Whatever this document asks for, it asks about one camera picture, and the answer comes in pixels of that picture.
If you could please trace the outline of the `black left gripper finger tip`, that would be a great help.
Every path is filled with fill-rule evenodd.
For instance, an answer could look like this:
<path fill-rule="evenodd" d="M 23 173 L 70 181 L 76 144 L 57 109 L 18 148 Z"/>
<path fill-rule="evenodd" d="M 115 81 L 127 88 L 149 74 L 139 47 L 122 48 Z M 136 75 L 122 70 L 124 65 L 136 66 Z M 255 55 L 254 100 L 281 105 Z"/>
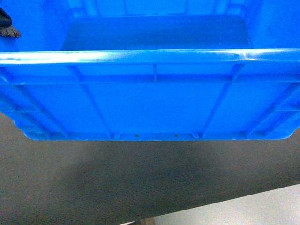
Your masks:
<path fill-rule="evenodd" d="M 0 8 L 0 35 L 9 38 L 21 37 L 20 31 L 13 27 L 12 18 L 3 8 Z"/>

